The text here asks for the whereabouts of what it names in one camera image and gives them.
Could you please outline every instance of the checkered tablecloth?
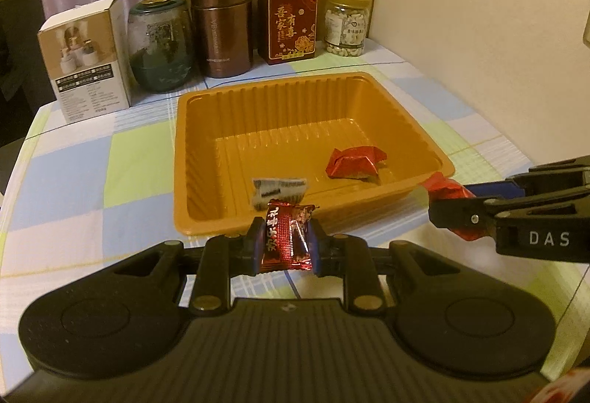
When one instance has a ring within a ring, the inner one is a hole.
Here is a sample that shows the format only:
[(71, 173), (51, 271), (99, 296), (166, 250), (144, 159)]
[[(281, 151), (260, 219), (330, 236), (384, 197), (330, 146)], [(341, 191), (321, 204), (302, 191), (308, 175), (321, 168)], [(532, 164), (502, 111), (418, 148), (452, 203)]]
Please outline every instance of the checkered tablecloth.
[[(268, 66), (257, 60), (246, 75), (199, 79), (167, 95), (138, 93), (129, 110), (68, 126), (58, 104), (49, 104), (35, 117), (0, 210), (0, 393), (31, 371), (17, 328), (34, 299), (163, 240), (205, 244), (205, 237), (179, 234), (172, 219), (180, 94), (274, 77), (346, 71), (376, 77), (450, 156), (459, 182), (503, 179), (531, 165), (472, 108), (371, 41), (359, 58), (320, 50), (315, 59), (294, 63)], [(587, 265), (499, 256), (490, 238), (466, 243), (428, 222), (427, 201), (426, 192), (419, 189), (402, 201), (353, 221), (337, 222), (328, 230), (358, 235), (370, 246), (386, 246), (396, 238), (414, 241), (541, 297), (559, 322), (544, 368), (547, 376), (556, 377), (575, 358), (590, 324), (590, 280), (583, 279)], [(341, 296), (341, 281), (309, 272), (273, 272), (234, 278), (232, 295)]]

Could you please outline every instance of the jar label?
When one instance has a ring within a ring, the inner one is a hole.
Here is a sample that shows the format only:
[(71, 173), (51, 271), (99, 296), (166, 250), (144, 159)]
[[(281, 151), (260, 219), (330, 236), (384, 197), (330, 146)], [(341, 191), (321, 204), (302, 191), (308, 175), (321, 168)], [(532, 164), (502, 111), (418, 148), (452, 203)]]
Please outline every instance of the jar label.
[(365, 17), (362, 14), (347, 16), (342, 26), (340, 41), (344, 45), (362, 45), (365, 38)]
[(340, 45), (342, 34), (342, 18), (333, 13), (326, 12), (326, 42), (332, 45)]

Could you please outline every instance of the candy wrapper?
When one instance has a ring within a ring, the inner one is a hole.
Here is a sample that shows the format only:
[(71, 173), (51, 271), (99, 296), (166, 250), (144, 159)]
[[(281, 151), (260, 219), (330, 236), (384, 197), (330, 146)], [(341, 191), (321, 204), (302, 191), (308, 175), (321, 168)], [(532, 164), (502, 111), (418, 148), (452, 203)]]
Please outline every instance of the candy wrapper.
[(298, 204), (308, 189), (308, 181), (305, 178), (253, 178), (252, 183), (252, 206), (259, 212), (273, 199)]
[(574, 368), (545, 386), (526, 403), (582, 403), (590, 398), (590, 368)]
[[(446, 178), (440, 171), (433, 173), (432, 176), (422, 184), (422, 186), (427, 189), (428, 199), (430, 202), (434, 202), (436, 200), (446, 200), (450, 198), (475, 197), (475, 195), (462, 186), (461, 183), (458, 183), (451, 178)], [(453, 232), (455, 235), (461, 237), (463, 240), (469, 242), (486, 236), (485, 230), (482, 229), (459, 230), (450, 228), (449, 230), (451, 230), (451, 232)]]
[(271, 200), (266, 214), (262, 272), (310, 270), (308, 221), (314, 205), (295, 205)]
[(352, 147), (340, 151), (334, 149), (326, 173), (330, 178), (363, 179), (377, 176), (377, 163), (387, 154), (377, 147)]

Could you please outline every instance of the thermos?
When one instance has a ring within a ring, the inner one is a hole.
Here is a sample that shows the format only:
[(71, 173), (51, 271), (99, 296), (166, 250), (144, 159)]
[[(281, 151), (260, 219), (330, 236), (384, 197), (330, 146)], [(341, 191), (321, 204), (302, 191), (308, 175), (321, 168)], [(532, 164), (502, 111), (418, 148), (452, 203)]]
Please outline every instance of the thermos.
[(201, 71), (234, 77), (252, 68), (252, 0), (191, 0)]

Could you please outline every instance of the red foil candy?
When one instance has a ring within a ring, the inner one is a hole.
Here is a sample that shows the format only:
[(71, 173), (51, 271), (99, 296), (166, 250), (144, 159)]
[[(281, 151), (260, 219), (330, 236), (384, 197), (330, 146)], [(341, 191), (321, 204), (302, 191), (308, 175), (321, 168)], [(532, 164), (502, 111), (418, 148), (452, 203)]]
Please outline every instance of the red foil candy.
[(582, 403), (587, 402), (590, 389), (590, 368), (574, 368), (558, 380), (549, 383), (525, 403)]
[(308, 221), (314, 209), (281, 200), (268, 203), (262, 271), (312, 269)]
[[(428, 191), (428, 199), (430, 202), (436, 200), (446, 200), (449, 198), (474, 198), (469, 190), (467, 190), (461, 183), (456, 182), (451, 178), (446, 178), (440, 171), (433, 173), (432, 176), (426, 180), (422, 186)], [(458, 235), (465, 241), (473, 241), (487, 235), (485, 230), (474, 229), (452, 229), (451, 232)]]
[(368, 178), (377, 176), (377, 163), (387, 154), (377, 147), (352, 147), (340, 151), (334, 149), (326, 173), (330, 178)]

